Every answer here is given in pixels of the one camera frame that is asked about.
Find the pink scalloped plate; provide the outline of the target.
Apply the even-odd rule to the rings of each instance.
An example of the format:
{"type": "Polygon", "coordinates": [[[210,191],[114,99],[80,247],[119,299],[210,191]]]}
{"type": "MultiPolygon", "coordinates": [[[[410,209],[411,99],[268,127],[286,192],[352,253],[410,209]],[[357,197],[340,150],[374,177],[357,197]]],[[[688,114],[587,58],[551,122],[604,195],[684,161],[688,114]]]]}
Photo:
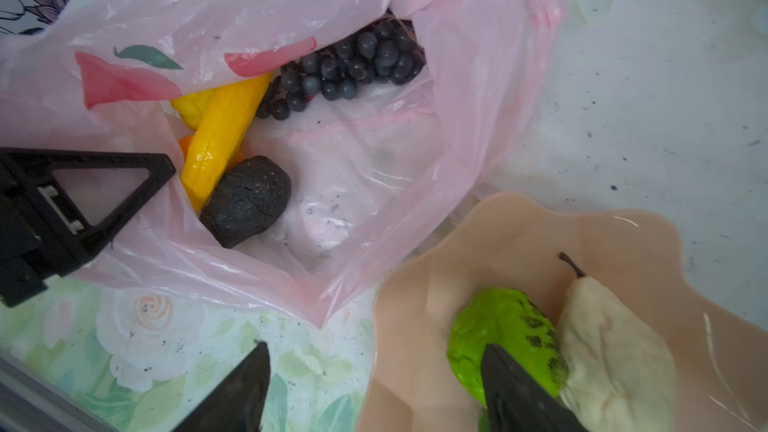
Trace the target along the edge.
{"type": "Polygon", "coordinates": [[[766,429],[767,334],[685,281],[682,242],[668,220],[628,209],[557,213],[515,193],[480,202],[438,245],[381,284],[358,429],[475,430],[480,406],[446,358],[455,315],[496,286],[527,293],[556,319],[577,270],[666,341],[678,371],[679,430],[766,429]]]}

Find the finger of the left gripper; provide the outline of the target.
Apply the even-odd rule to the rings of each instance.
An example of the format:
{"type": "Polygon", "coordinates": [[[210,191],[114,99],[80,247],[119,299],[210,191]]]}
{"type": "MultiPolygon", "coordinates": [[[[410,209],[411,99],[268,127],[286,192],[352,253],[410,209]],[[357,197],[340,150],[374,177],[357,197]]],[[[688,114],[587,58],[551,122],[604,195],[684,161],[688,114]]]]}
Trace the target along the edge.
{"type": "Polygon", "coordinates": [[[162,153],[1,149],[1,302],[16,307],[98,254],[174,176],[162,153]],[[58,170],[143,169],[147,178],[97,224],[64,190],[58,170]]]}

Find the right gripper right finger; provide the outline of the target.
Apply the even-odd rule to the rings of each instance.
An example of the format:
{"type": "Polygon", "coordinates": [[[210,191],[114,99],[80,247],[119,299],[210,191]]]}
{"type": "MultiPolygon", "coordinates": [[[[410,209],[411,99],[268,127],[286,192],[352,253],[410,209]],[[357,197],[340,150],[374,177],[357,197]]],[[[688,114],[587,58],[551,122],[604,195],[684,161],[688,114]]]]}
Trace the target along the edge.
{"type": "Polygon", "coordinates": [[[501,345],[486,346],[481,377],[490,431],[587,431],[501,345]]]}

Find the cream garlic bulb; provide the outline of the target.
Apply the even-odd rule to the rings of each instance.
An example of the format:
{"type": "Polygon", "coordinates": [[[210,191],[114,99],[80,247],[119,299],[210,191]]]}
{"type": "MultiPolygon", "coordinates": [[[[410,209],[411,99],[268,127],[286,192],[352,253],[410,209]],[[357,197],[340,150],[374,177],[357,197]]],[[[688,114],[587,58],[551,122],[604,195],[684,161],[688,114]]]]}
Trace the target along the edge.
{"type": "Polygon", "coordinates": [[[588,431],[673,431],[679,385],[664,339],[610,289],[572,267],[556,333],[569,374],[560,401],[588,431]]]}

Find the black plum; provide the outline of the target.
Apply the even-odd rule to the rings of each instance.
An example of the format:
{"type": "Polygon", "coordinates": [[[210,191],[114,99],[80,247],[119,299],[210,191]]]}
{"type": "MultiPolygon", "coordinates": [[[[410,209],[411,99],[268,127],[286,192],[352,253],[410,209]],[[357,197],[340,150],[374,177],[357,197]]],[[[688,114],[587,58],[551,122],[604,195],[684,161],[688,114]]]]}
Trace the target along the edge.
{"type": "Polygon", "coordinates": [[[254,156],[224,174],[199,218],[222,247],[231,249],[271,227],[291,193],[290,176],[268,157],[254,156]]]}

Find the bright green lime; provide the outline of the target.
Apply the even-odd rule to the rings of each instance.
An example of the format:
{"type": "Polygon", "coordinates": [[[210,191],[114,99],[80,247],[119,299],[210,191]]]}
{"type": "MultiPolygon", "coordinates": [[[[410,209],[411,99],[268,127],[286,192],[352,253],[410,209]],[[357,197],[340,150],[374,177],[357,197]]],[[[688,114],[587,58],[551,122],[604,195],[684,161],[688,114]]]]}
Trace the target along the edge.
{"type": "Polygon", "coordinates": [[[487,288],[454,319],[447,360],[458,382],[481,405],[486,404],[481,360],[489,344],[502,346],[551,397],[559,397],[568,365],[555,327],[526,293],[487,288]]]}

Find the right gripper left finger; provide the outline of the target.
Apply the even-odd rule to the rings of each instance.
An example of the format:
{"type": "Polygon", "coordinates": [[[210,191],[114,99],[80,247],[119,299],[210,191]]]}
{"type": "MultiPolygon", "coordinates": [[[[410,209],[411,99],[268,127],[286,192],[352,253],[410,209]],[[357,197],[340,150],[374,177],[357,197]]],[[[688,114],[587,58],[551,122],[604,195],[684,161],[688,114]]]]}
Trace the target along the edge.
{"type": "Polygon", "coordinates": [[[270,378],[268,344],[258,342],[175,431],[260,431],[270,378]]]}

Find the yellow lemon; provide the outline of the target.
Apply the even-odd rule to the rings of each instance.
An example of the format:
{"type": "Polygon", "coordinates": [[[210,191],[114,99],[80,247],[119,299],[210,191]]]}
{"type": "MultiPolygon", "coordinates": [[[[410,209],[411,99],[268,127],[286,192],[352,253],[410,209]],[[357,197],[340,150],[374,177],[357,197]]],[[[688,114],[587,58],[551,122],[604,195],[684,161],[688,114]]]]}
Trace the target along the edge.
{"type": "Polygon", "coordinates": [[[179,114],[184,124],[191,130],[196,131],[201,125],[217,92],[218,89],[213,88],[188,94],[171,100],[170,105],[179,114]]]}

